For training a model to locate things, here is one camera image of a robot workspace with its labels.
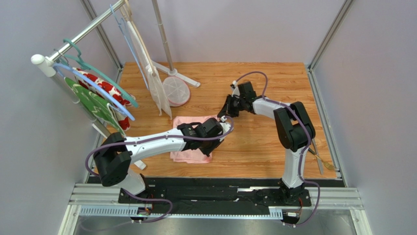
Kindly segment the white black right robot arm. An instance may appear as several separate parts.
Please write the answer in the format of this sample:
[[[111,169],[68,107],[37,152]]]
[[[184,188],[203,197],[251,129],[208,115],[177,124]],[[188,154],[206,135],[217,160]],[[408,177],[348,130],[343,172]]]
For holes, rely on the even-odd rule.
[[[289,205],[297,202],[305,189],[304,164],[307,151],[316,133],[304,105],[297,101],[282,103],[257,95],[251,82],[231,84],[228,95],[218,117],[235,118],[241,111],[262,115],[275,121],[278,138],[285,148],[284,174],[279,182],[278,197]]]

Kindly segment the pink cloth napkin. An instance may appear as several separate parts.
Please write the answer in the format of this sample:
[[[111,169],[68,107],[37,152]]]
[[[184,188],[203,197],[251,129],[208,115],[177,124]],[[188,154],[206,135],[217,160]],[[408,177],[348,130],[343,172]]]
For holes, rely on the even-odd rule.
[[[183,123],[200,122],[203,123],[209,118],[216,118],[216,116],[204,116],[204,117],[184,117],[177,116],[173,120],[173,127],[176,128]],[[207,164],[212,160],[212,153],[208,156],[203,154],[199,149],[187,150],[181,152],[171,152],[170,158],[174,162],[187,163],[187,164]]]

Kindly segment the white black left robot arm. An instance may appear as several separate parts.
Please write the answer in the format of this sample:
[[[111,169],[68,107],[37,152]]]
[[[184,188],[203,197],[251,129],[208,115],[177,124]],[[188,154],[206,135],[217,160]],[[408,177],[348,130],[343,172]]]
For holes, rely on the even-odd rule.
[[[183,123],[166,132],[142,137],[124,137],[116,132],[90,156],[103,187],[118,186],[139,195],[146,190],[146,183],[143,176],[130,169],[132,164],[162,153],[187,150],[199,150],[209,156],[232,130],[233,124],[223,117],[209,118],[203,123]]]

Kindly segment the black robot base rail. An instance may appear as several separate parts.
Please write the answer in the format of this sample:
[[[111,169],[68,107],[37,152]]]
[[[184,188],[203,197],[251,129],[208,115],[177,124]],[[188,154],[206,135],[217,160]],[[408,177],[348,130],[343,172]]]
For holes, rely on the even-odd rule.
[[[310,207],[308,190],[295,195],[281,191],[279,178],[145,178],[146,190],[140,197],[149,202],[153,213],[164,213],[173,203],[172,214],[267,215],[270,206]]]

